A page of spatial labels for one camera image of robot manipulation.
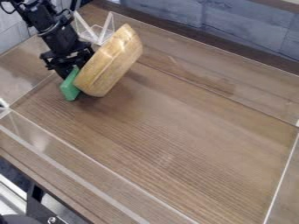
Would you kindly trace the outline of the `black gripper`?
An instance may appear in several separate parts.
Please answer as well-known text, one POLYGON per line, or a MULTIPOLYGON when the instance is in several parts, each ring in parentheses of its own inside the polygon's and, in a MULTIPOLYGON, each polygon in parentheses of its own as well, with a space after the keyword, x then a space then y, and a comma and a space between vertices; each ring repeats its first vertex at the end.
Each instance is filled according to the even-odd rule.
POLYGON ((40 55, 45 67, 65 79, 73 67, 83 68, 95 54, 91 43, 80 40, 72 25, 72 19, 60 18, 53 26, 38 32, 38 37, 49 47, 40 55))

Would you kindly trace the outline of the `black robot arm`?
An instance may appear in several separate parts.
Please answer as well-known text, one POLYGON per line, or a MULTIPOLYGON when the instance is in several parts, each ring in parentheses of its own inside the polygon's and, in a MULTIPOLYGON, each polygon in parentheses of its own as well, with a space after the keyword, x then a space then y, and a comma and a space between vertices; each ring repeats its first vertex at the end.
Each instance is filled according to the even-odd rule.
POLYGON ((37 31, 49 48, 40 54, 48 70, 65 79, 75 67, 84 67, 95 51, 91 43, 80 40, 71 24, 75 12, 69 8, 57 11, 50 0, 0 0, 0 9, 6 14, 17 12, 25 24, 37 31))

